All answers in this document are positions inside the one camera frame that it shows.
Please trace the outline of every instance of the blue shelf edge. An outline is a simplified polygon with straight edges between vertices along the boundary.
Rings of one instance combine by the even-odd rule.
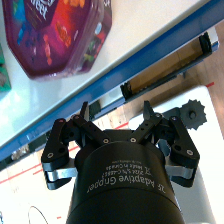
[[[223,20],[223,12],[223,0],[212,0],[202,6],[172,29],[48,114],[41,121],[2,146],[0,148],[0,161],[10,156],[13,151],[49,131],[56,119],[68,118],[76,113],[80,110],[84,101],[89,103],[96,101],[103,94],[131,79],[139,72]]]

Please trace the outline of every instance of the black cylinder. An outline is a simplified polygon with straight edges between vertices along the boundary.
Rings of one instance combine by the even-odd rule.
[[[163,154],[115,142],[98,148],[76,178],[67,224],[184,224]]]

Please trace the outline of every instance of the bolt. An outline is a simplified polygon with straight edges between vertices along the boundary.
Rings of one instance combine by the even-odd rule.
[[[136,142],[136,139],[135,138],[131,138],[131,142]]]
[[[50,159],[50,158],[52,158],[53,156],[54,156],[54,154],[51,152],[51,153],[48,153],[47,158]]]
[[[193,120],[194,118],[196,118],[196,113],[194,111],[190,111],[189,117],[191,120]]]
[[[103,140],[103,143],[105,143],[105,144],[109,143],[109,139],[105,138],[105,139]]]
[[[194,153],[191,150],[187,150],[187,154],[190,155],[190,156],[194,155]]]

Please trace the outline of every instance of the packaging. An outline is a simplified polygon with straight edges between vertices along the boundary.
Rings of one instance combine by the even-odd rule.
[[[4,59],[1,44],[0,44],[0,92],[8,91],[11,89],[9,76],[4,64],[5,64],[5,59]]]
[[[112,25],[110,0],[3,0],[6,36],[31,79],[88,72]]]

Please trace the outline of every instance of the store shelf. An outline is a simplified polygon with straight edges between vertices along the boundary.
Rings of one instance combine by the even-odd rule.
[[[92,70],[39,83],[29,80],[0,42],[12,90],[0,94],[0,160],[94,102],[224,18],[221,0],[113,1],[113,27]],[[3,25],[0,4],[0,27]]]

